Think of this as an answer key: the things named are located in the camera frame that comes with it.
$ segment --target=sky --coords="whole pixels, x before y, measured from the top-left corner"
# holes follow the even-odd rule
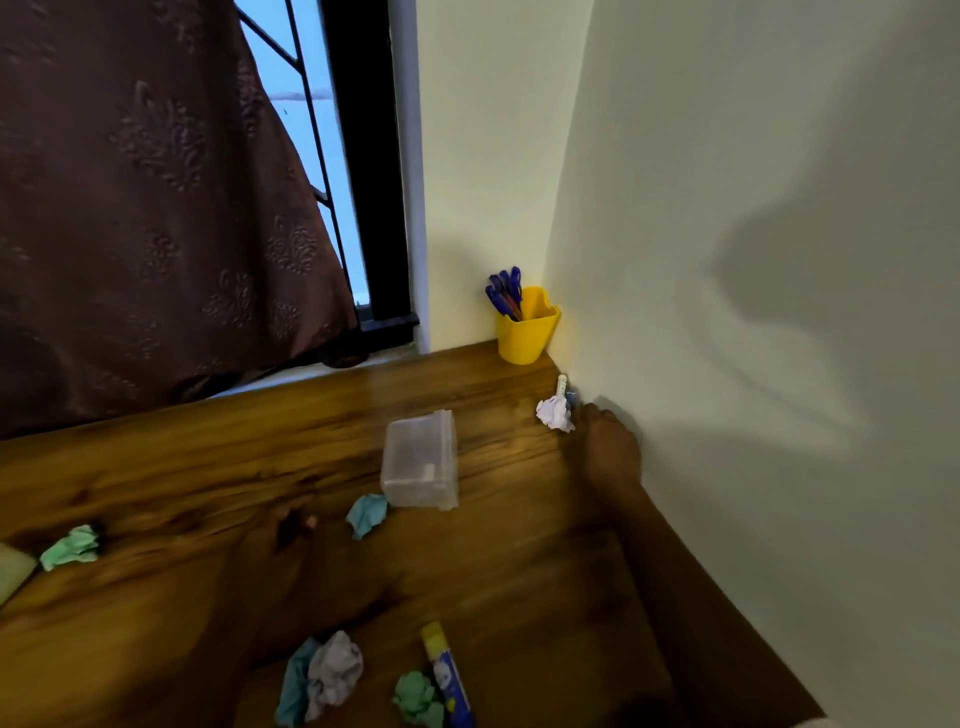
[[[293,32],[290,30],[284,0],[236,0],[236,4],[284,50],[291,56],[296,56]],[[340,136],[340,124],[331,91],[332,83],[326,62],[326,45],[324,29],[320,21],[319,3],[317,0],[293,0],[293,6],[300,47],[306,64],[307,81],[310,83],[310,94],[314,98],[314,110],[317,113],[317,128],[324,148],[326,174],[330,180],[329,190],[325,189],[324,176],[314,144],[313,129],[310,126],[310,115],[303,97],[303,81],[300,79],[300,74],[246,24],[241,23],[241,26],[256,60],[263,87],[300,153],[300,161],[303,162],[307,178],[313,186],[327,191],[333,199],[340,237],[344,245],[344,255],[347,258],[347,272],[350,287],[353,289],[353,298],[358,305],[363,305],[370,302],[370,292],[367,288],[363,256],[360,253],[360,237],[353,212],[353,197],[350,194],[343,138]],[[318,207],[324,218],[330,241],[336,250],[333,218],[326,207],[322,205]]]

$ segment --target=crumpled paper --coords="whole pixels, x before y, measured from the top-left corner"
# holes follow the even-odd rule
[[[444,705],[434,699],[436,692],[422,672],[408,672],[396,681],[394,705],[406,723],[443,728]]]
[[[557,377],[557,394],[537,405],[537,417],[550,429],[572,432],[576,429],[570,421],[570,406],[566,401],[566,375]]]
[[[282,728],[293,728],[303,724],[309,698],[306,694],[306,671],[310,661],[320,649],[320,643],[308,637],[287,662],[287,671],[283,674],[283,687],[280,688],[280,702],[274,712],[274,723]]]
[[[353,526],[353,538],[359,541],[387,518],[387,497],[361,496],[347,513],[347,523]]]
[[[274,723],[283,728],[320,717],[328,705],[341,705],[363,673],[360,648],[341,630],[320,644],[308,637],[287,662]]]
[[[91,525],[79,525],[70,529],[70,533],[40,554],[40,564],[44,571],[63,566],[74,561],[90,562],[97,560],[97,532]]]
[[[316,720],[328,705],[342,705],[363,674],[360,648],[340,630],[314,654],[306,671],[308,704],[304,719]]]

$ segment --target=skin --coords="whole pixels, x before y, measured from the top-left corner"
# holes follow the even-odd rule
[[[824,715],[789,668],[710,579],[640,482],[636,437],[609,410],[580,409],[572,444],[584,480],[623,546],[683,715],[657,724],[793,728]],[[228,558],[199,642],[156,726],[233,724],[253,646],[297,585],[316,518],[311,497],[258,517]]]
[[[576,421],[585,477],[616,530],[687,720],[793,728],[824,712],[700,566],[640,482],[640,446],[609,410]]]
[[[155,725],[233,725],[253,646],[303,571],[316,517],[312,497],[277,504],[252,522],[217,584],[210,620],[161,707]]]

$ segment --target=clear plastic box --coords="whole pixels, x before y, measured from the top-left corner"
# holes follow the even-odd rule
[[[457,507],[457,430],[450,410],[387,425],[380,488],[393,506]]]

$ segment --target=wood grain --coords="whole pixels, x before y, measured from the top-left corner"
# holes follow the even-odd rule
[[[237,725],[270,726],[285,658],[344,626],[364,651],[329,726],[398,726],[397,677],[444,623],[481,725],[633,724],[670,680],[619,546],[534,417],[557,370],[491,343],[0,444],[0,540],[39,552],[97,522],[103,556],[0,611],[0,723],[129,725],[197,640],[226,547],[264,503],[314,492],[310,577],[257,651]],[[386,424],[454,412],[460,508],[400,509],[362,542]]]

